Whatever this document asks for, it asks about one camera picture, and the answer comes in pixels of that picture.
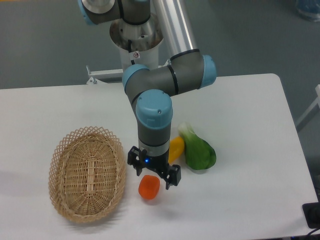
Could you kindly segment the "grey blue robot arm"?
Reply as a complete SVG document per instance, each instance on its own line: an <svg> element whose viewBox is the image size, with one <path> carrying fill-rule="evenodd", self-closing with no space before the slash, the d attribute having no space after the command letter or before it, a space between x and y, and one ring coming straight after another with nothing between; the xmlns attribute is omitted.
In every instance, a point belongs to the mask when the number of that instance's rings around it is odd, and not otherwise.
<svg viewBox="0 0 320 240"><path fill-rule="evenodd" d="M87 23L111 22L109 34L125 51L122 84L137 121L138 146L127 157L140 174L149 169L166 186L181 180L179 165L168 162L172 96L214 83L217 70L201 54L183 0L80 0Z"/></svg>

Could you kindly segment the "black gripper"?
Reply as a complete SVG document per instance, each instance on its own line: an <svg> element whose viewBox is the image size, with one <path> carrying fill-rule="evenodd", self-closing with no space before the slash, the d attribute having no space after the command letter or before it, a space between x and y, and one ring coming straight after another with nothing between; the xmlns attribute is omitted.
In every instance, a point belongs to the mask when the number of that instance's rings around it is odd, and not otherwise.
<svg viewBox="0 0 320 240"><path fill-rule="evenodd" d="M146 149L133 146L127 155L127 164L133 166L136 175L140 176L144 168L157 173L165 181L165 189L177 186L181 180L181 166L169 165L169 151L158 156L150 156Z"/></svg>

